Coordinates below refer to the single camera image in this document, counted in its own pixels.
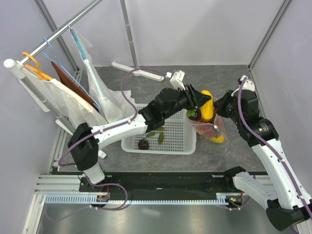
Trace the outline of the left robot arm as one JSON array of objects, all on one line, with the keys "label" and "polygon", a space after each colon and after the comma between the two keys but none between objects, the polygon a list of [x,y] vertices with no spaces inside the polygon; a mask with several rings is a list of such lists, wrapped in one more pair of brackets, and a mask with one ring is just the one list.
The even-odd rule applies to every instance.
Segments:
[{"label": "left robot arm", "polygon": [[149,133],[162,127],[165,120],[177,112],[195,110],[206,104],[212,97],[197,91],[192,85],[185,89],[165,88],[155,99],[131,117],[112,124],[90,127],[80,124],[74,131],[68,149],[79,171],[83,172],[90,186],[97,192],[105,190],[107,180],[98,163],[100,149],[125,137]]}]

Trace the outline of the yellow mango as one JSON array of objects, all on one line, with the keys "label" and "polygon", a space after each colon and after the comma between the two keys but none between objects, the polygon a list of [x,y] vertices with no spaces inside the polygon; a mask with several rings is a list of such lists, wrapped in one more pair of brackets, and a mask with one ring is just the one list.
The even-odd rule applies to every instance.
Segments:
[{"label": "yellow mango", "polygon": [[201,119],[204,121],[209,121],[213,119],[215,114],[213,95],[208,90],[202,90],[201,92],[202,94],[208,95],[211,98],[202,107],[200,107]]},{"label": "yellow mango", "polygon": [[224,140],[225,140],[224,135],[209,138],[209,141],[214,142],[214,143],[223,143]]}]

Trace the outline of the clear zip top bag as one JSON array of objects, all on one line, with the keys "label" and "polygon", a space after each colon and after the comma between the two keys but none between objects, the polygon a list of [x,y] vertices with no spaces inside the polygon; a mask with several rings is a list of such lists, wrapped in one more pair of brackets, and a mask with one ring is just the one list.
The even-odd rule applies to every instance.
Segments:
[{"label": "clear zip top bag", "polygon": [[192,125],[196,132],[202,137],[214,143],[223,143],[225,141],[225,128],[223,118],[214,115],[210,120],[204,120],[200,109],[187,111],[186,120]]}]

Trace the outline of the mangosteen with green calyx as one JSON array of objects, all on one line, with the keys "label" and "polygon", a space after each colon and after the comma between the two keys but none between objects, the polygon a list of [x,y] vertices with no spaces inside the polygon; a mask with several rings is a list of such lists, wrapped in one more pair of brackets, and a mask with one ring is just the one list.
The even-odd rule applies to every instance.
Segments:
[{"label": "mangosteen with green calyx", "polygon": [[201,118],[201,111],[200,109],[188,110],[187,111],[187,118],[193,121],[197,121]]}]

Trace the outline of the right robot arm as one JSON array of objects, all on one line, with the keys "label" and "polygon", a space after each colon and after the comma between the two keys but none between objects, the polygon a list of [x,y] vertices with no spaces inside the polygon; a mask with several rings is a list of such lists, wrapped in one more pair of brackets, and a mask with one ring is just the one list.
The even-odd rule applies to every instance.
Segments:
[{"label": "right robot arm", "polygon": [[216,114],[229,118],[240,136],[258,156],[271,179],[270,190],[245,169],[234,167],[225,172],[223,186],[229,192],[245,192],[265,211],[271,224],[283,231],[312,217],[312,196],[299,182],[288,162],[273,124],[259,115],[255,92],[229,90],[214,101]]}]

